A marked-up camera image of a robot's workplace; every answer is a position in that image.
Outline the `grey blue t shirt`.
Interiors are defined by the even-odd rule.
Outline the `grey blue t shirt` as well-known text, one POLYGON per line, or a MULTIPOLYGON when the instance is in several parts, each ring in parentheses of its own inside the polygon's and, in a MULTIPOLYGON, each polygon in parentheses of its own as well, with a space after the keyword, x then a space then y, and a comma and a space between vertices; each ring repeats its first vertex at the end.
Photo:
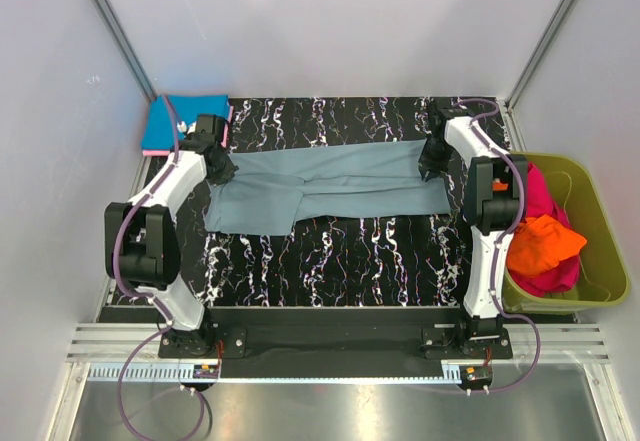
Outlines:
POLYGON ((234 153, 226 184, 210 189, 209 232, 287 236, 303 220, 440 215, 442 179, 422 179, 421 141, 234 153))

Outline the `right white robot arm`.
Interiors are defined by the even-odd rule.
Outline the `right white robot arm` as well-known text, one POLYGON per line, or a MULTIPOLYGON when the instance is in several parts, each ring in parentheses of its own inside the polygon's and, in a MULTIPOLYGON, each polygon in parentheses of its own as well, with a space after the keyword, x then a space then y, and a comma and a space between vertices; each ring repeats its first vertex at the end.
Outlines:
POLYGON ((481 128, 479 120, 497 115, 499 106, 492 103, 489 111, 475 114, 470 109, 475 101, 428 102, 431 136, 420 154, 419 172, 431 181, 447 172, 453 154, 464 162, 462 215, 471 231, 472 259, 454 326, 425 329, 423 349, 427 356, 509 359, 512 348, 501 295, 508 250, 525 215, 528 161, 500 147, 481 128))

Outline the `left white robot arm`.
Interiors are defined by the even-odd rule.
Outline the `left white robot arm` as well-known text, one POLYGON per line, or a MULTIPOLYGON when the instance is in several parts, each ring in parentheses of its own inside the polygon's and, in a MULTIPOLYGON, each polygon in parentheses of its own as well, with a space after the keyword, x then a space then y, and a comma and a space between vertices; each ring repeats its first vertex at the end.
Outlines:
POLYGON ((163 167, 126 202, 104 213, 105 267, 121 293, 146 300, 164 319, 163 334, 196 357, 215 347, 211 316, 181 278, 175 219, 202 182, 216 187, 237 171, 227 151, 230 120, 200 114, 186 136, 174 140, 163 167))

